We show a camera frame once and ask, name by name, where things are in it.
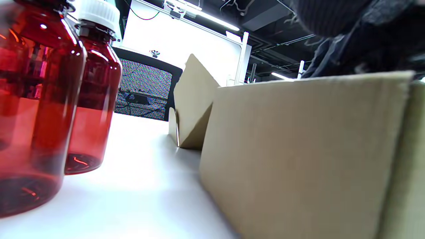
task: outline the white pole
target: white pole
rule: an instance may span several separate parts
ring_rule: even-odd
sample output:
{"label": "white pole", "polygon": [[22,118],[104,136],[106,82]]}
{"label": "white pole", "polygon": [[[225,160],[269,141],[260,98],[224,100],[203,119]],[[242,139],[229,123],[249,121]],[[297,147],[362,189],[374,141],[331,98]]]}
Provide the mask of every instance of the white pole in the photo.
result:
{"label": "white pole", "polygon": [[297,78],[297,80],[300,80],[301,79],[301,76],[303,75],[303,72],[304,72],[304,63],[305,62],[303,60],[300,63],[300,69],[298,70],[298,78]]}
{"label": "white pole", "polygon": [[244,60],[245,60],[245,54],[247,52],[247,45],[248,45],[248,37],[249,32],[244,32],[244,37],[242,39],[242,46],[241,46],[241,54],[239,55],[239,63],[238,63],[238,69],[236,71],[236,78],[235,78],[235,85],[238,85],[241,81],[245,81],[245,73],[246,69],[243,69]]}

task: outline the white wall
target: white wall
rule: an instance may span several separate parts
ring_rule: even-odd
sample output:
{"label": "white wall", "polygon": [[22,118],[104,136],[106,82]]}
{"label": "white wall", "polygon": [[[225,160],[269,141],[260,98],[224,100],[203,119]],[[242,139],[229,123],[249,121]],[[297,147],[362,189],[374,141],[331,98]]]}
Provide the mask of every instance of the white wall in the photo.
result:
{"label": "white wall", "polygon": [[[131,8],[142,18],[158,12],[135,0]],[[158,59],[183,70],[193,53],[221,86],[226,86],[227,79],[235,79],[241,53],[240,45],[162,12],[147,21],[130,12],[122,46],[147,56],[151,56],[150,50],[159,51]]]}

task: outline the white table surface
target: white table surface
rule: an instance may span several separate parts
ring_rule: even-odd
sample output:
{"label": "white table surface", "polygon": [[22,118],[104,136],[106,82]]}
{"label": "white table surface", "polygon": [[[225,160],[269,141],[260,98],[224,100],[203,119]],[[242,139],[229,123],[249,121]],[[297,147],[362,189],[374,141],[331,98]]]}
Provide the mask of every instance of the white table surface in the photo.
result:
{"label": "white table surface", "polygon": [[114,114],[103,165],[66,176],[58,195],[0,219],[0,239],[238,238],[200,184],[200,152],[168,123]]}

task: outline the bottle base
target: bottle base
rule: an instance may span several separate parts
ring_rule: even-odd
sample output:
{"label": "bottle base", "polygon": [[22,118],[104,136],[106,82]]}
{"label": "bottle base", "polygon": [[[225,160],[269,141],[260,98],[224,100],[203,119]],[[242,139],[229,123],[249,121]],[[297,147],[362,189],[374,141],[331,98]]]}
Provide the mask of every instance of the bottle base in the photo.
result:
{"label": "bottle base", "polygon": [[102,160],[87,154],[68,154],[65,175],[83,174],[100,167]]}
{"label": "bottle base", "polygon": [[0,178],[0,218],[37,208],[50,201],[60,184],[51,177],[14,175]]}

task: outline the black ceiling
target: black ceiling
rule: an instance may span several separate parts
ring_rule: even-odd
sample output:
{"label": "black ceiling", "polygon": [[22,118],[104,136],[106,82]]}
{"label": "black ceiling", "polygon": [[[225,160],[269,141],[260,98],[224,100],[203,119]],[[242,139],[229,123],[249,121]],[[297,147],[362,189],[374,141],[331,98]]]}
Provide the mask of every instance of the black ceiling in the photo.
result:
{"label": "black ceiling", "polygon": [[[250,33],[248,44],[252,46],[247,75],[252,65],[257,63],[258,81],[274,80],[270,73],[276,72],[287,77],[297,76],[301,60],[306,61],[307,68],[314,56],[321,38],[311,35],[297,22],[291,9],[291,0],[186,0],[200,5],[202,11],[238,26],[242,36],[244,31]],[[162,0],[146,0],[161,7]],[[128,6],[124,0],[116,0],[122,17],[128,16]],[[224,27],[202,17],[190,18],[200,25],[225,34]]]}

